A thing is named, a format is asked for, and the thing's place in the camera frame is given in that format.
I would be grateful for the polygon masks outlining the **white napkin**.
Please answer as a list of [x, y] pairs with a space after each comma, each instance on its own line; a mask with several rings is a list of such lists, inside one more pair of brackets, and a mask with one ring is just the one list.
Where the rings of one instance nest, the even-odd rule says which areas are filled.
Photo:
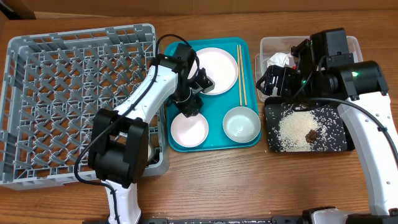
[[291, 54], [282, 52], [275, 53], [267, 60], [267, 67], [277, 65], [279, 67], [291, 67], [294, 64], [294, 58]]

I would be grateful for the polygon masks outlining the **grey bowl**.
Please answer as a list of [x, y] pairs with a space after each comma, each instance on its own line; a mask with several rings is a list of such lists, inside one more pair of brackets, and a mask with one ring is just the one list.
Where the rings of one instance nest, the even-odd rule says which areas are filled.
[[225, 114], [223, 131], [234, 142], [251, 142], [261, 132], [261, 121], [258, 114], [252, 109], [237, 106]]

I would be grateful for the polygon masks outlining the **white paper cup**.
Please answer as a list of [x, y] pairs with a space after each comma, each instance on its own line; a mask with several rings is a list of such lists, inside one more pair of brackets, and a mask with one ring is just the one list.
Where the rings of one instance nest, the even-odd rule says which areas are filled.
[[155, 148], [151, 143], [148, 144], [147, 147], [147, 164], [150, 164], [155, 156]]

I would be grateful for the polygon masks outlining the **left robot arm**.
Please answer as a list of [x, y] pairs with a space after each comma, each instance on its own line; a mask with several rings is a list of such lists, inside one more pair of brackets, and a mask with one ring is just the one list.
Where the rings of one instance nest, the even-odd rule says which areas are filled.
[[88, 165], [97, 183], [106, 188], [111, 213], [108, 223], [137, 223], [138, 180], [147, 165], [149, 123], [167, 98], [187, 118], [196, 116], [203, 102], [200, 92], [214, 82], [201, 68], [189, 77], [199, 59], [189, 44], [178, 44], [173, 55], [158, 54], [139, 87], [113, 110], [100, 109], [93, 120]]

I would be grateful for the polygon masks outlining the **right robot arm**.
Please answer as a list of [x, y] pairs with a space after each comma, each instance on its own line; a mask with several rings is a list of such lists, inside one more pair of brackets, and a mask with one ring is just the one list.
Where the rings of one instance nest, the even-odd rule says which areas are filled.
[[343, 120], [366, 179], [369, 212], [304, 210], [302, 223], [396, 223], [397, 130], [388, 85], [375, 61], [355, 62], [342, 28], [312, 34], [291, 48], [295, 68], [271, 65], [257, 81], [270, 102], [331, 103]]

